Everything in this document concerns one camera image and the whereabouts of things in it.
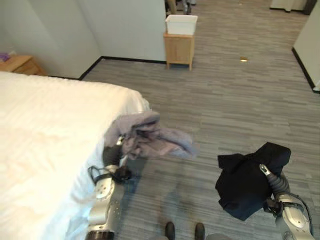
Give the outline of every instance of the white storage box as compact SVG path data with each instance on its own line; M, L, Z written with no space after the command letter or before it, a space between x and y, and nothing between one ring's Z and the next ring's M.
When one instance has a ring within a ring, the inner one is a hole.
M165 22L168 34L193 35L196 30L198 16L169 15Z

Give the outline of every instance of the gray carpet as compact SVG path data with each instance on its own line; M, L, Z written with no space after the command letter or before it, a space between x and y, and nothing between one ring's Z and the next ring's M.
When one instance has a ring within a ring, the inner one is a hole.
M215 190L217 155L251 153L268 141L292 150L284 172L292 192L309 205L320 239L320 96L291 52L307 16L269 10L270 1L242 2L197 0L191 72L187 66L102 60L85 77L139 91L164 125L192 134L198 148L194 160L146 162L118 240L161 235L168 220L177 240L192 240L197 222L207 233L234 240L280 240L271 214L232 218ZM249 62L240 62L241 56Z

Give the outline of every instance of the white comforter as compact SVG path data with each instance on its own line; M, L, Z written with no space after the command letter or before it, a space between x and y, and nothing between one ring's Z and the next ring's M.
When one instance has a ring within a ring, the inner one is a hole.
M93 185L103 134L148 108L139 92L106 83L0 72L0 236L64 239Z

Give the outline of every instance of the person's feet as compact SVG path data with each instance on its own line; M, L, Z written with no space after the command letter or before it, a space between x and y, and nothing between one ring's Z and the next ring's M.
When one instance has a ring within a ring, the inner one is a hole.
M171 221L165 225L165 236L168 238L168 240L176 239L175 225Z
M201 222L199 222L195 225L194 240L205 240L205 237L205 226Z

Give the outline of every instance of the wooden side table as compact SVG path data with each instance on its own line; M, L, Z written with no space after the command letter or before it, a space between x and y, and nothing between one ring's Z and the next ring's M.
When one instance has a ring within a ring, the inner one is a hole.
M195 36L164 33L166 66L170 64L188 64L192 70L195 54Z
M0 62L0 71L26 75L47 75L34 60L34 57L27 55L13 55L7 61Z

